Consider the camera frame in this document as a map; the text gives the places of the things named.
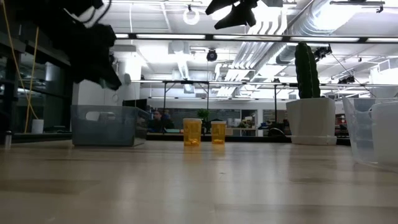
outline yellow cable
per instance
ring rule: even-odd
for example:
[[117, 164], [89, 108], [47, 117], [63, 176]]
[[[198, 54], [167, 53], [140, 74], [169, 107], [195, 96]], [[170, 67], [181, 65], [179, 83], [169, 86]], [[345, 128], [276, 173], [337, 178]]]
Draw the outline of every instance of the yellow cable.
[[[16, 57], [15, 51], [14, 51], [14, 44], [12, 43], [11, 31], [10, 31], [10, 26], [9, 26], [9, 23], [8, 23], [7, 10], [6, 10], [6, 1], [5, 0], [2, 0], [2, 9], [3, 9], [3, 12], [4, 12], [4, 20], [6, 21], [8, 40], [9, 40], [10, 47], [11, 47], [12, 57], [14, 59], [14, 63], [15, 63], [16, 69], [17, 69], [18, 78], [19, 78], [19, 81], [21, 82], [22, 88], [24, 89], [25, 96], [28, 99], [28, 96], [27, 96], [27, 93], [26, 93], [26, 90], [25, 90], [25, 85], [24, 85], [24, 82], [22, 81], [21, 73], [19, 71], [19, 67], [18, 67], [18, 63], [17, 63], [17, 57]], [[37, 115], [35, 114], [35, 111], [33, 110], [33, 107], [31, 105], [30, 101], [28, 101], [28, 102], [29, 102], [28, 108], [31, 108], [32, 114], [34, 115], [34, 117], [36, 119], [38, 119]]]
[[29, 107], [33, 111], [33, 107], [30, 103], [30, 99], [32, 99], [32, 85], [33, 85], [33, 76], [35, 74], [35, 66], [36, 66], [36, 52], [37, 52], [37, 42], [39, 39], [39, 27], [36, 28], [36, 38], [35, 38], [35, 50], [33, 53], [33, 66], [32, 66], [32, 75], [30, 76], [30, 87], [29, 87], [29, 98], [27, 99], [27, 104], [29, 105], [26, 109], [26, 122], [25, 122], [25, 133], [27, 132], [27, 125], [29, 124]]

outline yellow plastic cup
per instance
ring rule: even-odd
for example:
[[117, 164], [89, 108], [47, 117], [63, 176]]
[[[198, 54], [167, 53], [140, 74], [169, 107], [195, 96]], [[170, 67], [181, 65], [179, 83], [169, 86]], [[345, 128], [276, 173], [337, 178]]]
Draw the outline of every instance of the yellow plastic cup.
[[225, 144], [226, 121], [211, 122], [211, 143]]
[[184, 118], [184, 146], [199, 146], [201, 138], [201, 119]]

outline plastic storage bin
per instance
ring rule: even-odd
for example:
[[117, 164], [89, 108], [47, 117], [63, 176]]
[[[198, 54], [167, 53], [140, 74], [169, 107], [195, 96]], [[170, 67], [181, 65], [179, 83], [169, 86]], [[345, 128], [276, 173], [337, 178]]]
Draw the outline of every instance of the plastic storage bin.
[[211, 143], [225, 144], [226, 121], [211, 122]]
[[184, 118], [184, 146], [199, 146], [201, 138], [201, 119]]
[[72, 105], [76, 146], [136, 146], [147, 134], [149, 113], [129, 106]]
[[355, 161], [398, 171], [398, 100], [344, 98]]

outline small green plant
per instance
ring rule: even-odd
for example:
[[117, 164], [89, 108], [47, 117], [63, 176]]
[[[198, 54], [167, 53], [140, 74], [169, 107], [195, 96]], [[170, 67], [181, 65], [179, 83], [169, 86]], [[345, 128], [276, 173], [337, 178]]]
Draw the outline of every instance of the small green plant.
[[199, 109], [197, 115], [198, 118], [207, 120], [207, 117], [209, 117], [209, 111], [205, 109]]
[[320, 98], [321, 89], [319, 88], [317, 63], [311, 48], [304, 42], [298, 43], [295, 58], [300, 99]]

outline potted plant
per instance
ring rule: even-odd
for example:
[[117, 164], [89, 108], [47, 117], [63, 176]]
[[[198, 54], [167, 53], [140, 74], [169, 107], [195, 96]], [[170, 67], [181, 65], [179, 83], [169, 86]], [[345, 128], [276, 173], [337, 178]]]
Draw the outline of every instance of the potted plant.
[[201, 132], [202, 134], [205, 134], [206, 132], [208, 132], [210, 129], [208, 128], [208, 117], [209, 117], [209, 111], [205, 110], [205, 109], [199, 109], [198, 110], [198, 118], [201, 119]]
[[335, 145], [335, 101], [321, 98], [315, 56], [304, 42], [296, 46], [295, 66], [300, 100], [286, 103], [292, 143]]

